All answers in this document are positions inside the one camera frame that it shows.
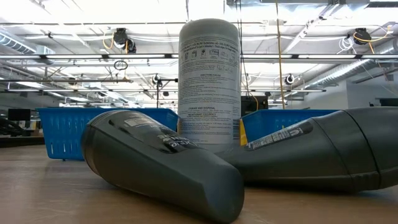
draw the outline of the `desk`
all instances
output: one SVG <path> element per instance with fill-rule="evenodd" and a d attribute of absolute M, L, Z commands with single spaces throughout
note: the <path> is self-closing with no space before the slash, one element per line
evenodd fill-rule
<path fill-rule="evenodd" d="M 398 223 L 398 187 L 356 195 L 247 188 L 235 224 Z M 1 223 L 209 223 L 117 189 L 85 162 L 52 160 L 44 146 L 0 149 Z"/>

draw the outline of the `table surface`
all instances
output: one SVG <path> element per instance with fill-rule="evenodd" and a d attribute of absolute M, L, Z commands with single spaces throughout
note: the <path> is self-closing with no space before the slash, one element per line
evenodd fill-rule
<path fill-rule="evenodd" d="M 398 223 L 398 187 L 355 195 L 247 188 L 240 223 Z M 44 146 L 0 149 L 1 223 L 209 223 L 109 185 Z"/>

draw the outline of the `scanner label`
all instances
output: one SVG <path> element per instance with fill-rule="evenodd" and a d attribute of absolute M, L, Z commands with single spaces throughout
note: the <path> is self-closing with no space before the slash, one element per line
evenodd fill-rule
<path fill-rule="evenodd" d="M 276 131 L 260 139 L 247 143 L 245 150 L 252 151 L 260 149 L 262 147 L 266 147 L 280 141 L 292 139 L 303 134 L 308 134 L 312 131 L 312 129 L 313 126 L 311 123 L 309 123 L 308 121 L 302 121 L 297 124 L 293 124 L 287 128 L 284 128 L 280 131 Z"/>

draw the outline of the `ceiling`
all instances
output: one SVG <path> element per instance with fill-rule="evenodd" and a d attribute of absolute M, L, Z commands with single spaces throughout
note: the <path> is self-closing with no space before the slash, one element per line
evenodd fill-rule
<path fill-rule="evenodd" d="M 278 39 L 275 4 L 260 3 L 260 0 L 242 1 L 242 8 L 225 0 L 113 0 L 99 3 L 94 0 L 13 0 L 0 4 L 0 31 L 15 35 L 28 45 L 43 45 L 56 54 L 123 54 L 123 50 L 113 47 L 111 34 L 116 28 L 125 27 L 137 47 L 138 54 L 178 53 L 178 34 L 187 21 L 202 18 L 219 18 L 236 22 L 241 18 L 243 24 L 244 54 L 277 54 Z M 357 4 L 336 5 L 319 20 L 319 15 L 329 7 L 327 1 L 294 1 L 293 4 L 280 4 L 279 18 L 281 49 L 285 54 L 352 54 L 352 49 L 342 50 L 341 40 L 352 34 L 355 28 L 364 27 L 374 39 L 385 36 L 387 26 L 389 34 L 373 44 L 375 49 L 384 42 L 396 37 L 397 8 L 367 7 L 367 1 L 354 1 Z M 297 34 L 305 31 L 302 38 L 292 46 Z M 369 53 L 368 45 L 353 45 L 358 54 Z M 3 54 L 18 54 L 7 47 L 1 47 Z M 44 67 L 34 67 L 35 62 L 10 60 L 15 66 L 26 66 L 31 72 L 44 76 Z M 81 63 L 81 66 L 63 67 L 65 64 Z M 47 73 L 54 73 L 52 78 L 92 78 L 102 80 L 116 78 L 113 61 L 108 63 L 98 60 L 56 60 L 47 68 Z M 101 83 L 101 88 L 149 89 L 153 88 L 151 79 L 155 74 L 161 78 L 178 77 L 177 59 L 133 59 L 126 70 L 118 74 L 134 81 L 132 83 Z M 283 63 L 282 76 L 293 74 L 295 85 L 309 82 L 323 72 L 337 66 L 337 63 L 306 62 Z M 246 63 L 250 88 L 279 89 L 278 63 Z M 87 86 L 68 86 L 63 88 L 88 88 Z M 170 82 L 164 89 L 176 89 L 177 83 Z M 143 93 L 120 93 L 120 96 L 133 103 L 151 104 L 154 99 Z M 164 107 L 176 108 L 177 94 L 160 96 Z"/>

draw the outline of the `blue bin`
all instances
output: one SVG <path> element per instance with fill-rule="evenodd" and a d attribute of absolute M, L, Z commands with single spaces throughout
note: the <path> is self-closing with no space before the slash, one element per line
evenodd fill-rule
<path fill-rule="evenodd" d="M 144 113 L 170 129 L 176 130 L 178 116 L 170 109 L 39 108 L 45 147 L 51 159 L 83 160 L 80 139 L 86 124 L 110 110 L 133 110 Z"/>
<path fill-rule="evenodd" d="M 286 128 L 305 119 L 337 110 L 259 110 L 242 117 L 248 142 Z"/>

